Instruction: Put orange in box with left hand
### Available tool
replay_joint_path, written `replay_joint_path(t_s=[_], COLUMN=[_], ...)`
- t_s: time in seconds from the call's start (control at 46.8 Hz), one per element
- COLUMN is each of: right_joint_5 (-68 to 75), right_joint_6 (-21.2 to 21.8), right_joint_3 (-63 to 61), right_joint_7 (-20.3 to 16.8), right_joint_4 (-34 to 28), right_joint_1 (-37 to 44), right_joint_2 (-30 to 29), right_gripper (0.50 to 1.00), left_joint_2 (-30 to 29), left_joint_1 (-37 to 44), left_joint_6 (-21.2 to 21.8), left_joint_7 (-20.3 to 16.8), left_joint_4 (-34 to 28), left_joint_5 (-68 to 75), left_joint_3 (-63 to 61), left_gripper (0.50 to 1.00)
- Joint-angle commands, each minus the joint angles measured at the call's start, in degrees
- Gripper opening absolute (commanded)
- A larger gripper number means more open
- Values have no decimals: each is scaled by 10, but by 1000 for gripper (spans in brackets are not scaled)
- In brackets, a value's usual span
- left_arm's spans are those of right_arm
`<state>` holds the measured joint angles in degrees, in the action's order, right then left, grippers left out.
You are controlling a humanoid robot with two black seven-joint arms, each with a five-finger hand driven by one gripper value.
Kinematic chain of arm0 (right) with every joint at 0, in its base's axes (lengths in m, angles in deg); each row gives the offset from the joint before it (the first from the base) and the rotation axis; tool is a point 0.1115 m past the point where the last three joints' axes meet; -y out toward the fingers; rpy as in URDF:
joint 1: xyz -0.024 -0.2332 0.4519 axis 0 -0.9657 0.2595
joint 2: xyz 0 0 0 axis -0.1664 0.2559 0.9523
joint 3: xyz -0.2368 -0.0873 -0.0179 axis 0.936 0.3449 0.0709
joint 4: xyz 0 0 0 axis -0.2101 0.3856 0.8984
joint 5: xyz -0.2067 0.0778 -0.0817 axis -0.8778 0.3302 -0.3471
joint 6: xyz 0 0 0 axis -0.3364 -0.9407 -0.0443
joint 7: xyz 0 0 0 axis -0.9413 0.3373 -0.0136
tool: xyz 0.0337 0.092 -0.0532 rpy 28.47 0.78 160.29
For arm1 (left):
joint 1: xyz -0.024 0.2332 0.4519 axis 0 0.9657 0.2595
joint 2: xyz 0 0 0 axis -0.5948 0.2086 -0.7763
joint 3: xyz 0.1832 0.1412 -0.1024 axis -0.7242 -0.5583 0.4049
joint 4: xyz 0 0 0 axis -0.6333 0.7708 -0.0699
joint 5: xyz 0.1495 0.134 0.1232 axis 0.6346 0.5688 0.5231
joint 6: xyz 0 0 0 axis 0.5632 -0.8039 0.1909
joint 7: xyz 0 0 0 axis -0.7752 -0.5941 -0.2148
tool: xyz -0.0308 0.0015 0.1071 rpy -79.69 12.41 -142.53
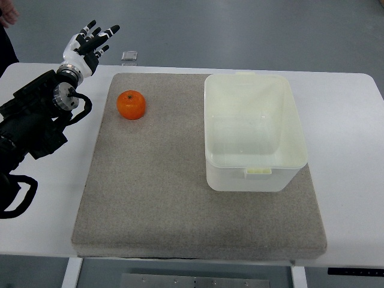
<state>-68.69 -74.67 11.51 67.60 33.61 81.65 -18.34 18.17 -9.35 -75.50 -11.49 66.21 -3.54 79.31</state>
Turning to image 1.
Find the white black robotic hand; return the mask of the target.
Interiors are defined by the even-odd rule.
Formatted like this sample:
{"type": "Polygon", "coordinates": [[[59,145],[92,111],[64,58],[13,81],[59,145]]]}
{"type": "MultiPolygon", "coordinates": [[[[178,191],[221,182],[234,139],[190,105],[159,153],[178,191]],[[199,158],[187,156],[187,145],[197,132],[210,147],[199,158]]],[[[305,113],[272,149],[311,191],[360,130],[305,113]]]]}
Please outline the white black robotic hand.
{"type": "Polygon", "coordinates": [[[78,82],[95,73],[99,59],[109,49],[106,42],[120,30],[119,25],[113,25],[103,31],[96,24],[92,20],[72,36],[63,52],[60,69],[74,71],[78,82]]]}

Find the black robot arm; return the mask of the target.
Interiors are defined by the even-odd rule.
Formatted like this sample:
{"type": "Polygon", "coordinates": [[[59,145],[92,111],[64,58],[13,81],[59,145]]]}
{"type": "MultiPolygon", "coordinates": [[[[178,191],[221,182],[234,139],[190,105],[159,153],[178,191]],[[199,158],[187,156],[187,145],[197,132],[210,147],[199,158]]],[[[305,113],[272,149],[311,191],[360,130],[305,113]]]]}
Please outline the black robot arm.
{"type": "Polygon", "coordinates": [[[76,92],[84,76],[71,64],[43,73],[1,106],[1,173],[9,174],[26,154],[39,159],[67,142],[64,129],[92,109],[90,99],[76,92]]]}

